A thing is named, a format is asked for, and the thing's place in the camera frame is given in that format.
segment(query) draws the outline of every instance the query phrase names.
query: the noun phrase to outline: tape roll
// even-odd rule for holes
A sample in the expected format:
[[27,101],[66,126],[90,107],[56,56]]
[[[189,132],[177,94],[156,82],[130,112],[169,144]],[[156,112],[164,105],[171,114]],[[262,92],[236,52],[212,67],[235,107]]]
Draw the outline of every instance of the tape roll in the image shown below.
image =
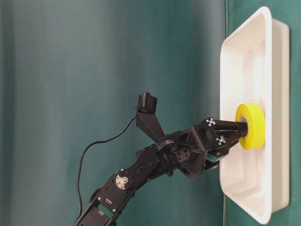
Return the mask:
[[261,148],[265,143],[265,118],[260,106],[255,103],[241,104],[236,110],[235,121],[248,123],[248,134],[239,139],[244,149]]

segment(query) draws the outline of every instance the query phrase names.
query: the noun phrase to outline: cable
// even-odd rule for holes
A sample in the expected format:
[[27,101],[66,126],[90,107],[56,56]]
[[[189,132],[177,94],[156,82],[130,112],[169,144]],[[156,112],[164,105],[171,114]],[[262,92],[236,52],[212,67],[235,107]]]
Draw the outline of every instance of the cable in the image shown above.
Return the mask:
[[81,166],[83,164],[83,159],[84,159],[84,155],[85,153],[87,152],[87,150],[93,146],[93,145],[96,145],[96,144],[103,144],[103,143],[107,143],[117,137],[119,137],[121,134],[123,134],[127,128],[129,127],[129,125],[131,124],[132,121],[134,121],[136,119],[136,117],[132,118],[128,123],[127,123],[127,126],[119,133],[117,134],[116,136],[110,138],[110,139],[107,139],[107,140],[103,140],[103,141],[95,141],[93,143],[90,143],[84,150],[83,154],[81,155],[80,157],[80,160],[79,160],[79,169],[78,169],[78,172],[77,172],[77,181],[76,181],[76,189],[77,189],[77,196],[79,198],[79,217],[77,218],[77,220],[80,218],[81,216],[81,213],[82,213],[82,209],[83,209],[83,203],[82,203],[82,200],[81,200],[81,195],[80,195],[80,190],[79,190],[79,179],[80,179],[80,173],[81,173]]

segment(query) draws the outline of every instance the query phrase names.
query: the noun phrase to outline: white tray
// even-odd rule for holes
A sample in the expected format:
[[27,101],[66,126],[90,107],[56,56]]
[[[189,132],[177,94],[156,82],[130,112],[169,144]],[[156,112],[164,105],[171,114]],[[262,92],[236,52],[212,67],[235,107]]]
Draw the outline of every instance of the white tray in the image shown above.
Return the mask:
[[258,103],[266,118],[262,149],[231,148],[220,163],[223,192],[261,224],[289,203],[289,28],[261,7],[222,44],[220,117]]

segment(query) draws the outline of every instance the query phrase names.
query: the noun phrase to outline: yellow tape roll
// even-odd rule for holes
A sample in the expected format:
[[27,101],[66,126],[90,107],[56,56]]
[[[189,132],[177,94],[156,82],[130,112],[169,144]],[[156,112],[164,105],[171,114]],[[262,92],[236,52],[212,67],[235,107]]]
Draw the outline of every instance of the yellow tape roll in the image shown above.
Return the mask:
[[236,110],[235,121],[248,123],[248,134],[239,139],[244,149],[261,148],[265,143],[264,113],[258,104],[241,104]]

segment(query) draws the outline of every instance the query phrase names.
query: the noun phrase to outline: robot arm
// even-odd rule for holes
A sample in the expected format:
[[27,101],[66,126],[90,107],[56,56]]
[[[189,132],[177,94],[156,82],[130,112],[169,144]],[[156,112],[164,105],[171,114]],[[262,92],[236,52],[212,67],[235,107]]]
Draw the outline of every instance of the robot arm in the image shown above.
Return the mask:
[[[175,169],[188,178],[214,168],[242,136],[247,123],[220,121],[210,117],[183,131],[165,135],[155,115],[157,98],[143,93],[136,107],[136,125],[156,143],[136,152],[137,161],[121,168],[98,188],[90,204],[75,222],[76,226],[115,226],[128,201],[146,182],[161,175],[172,176]],[[99,206],[108,209],[105,215]]]

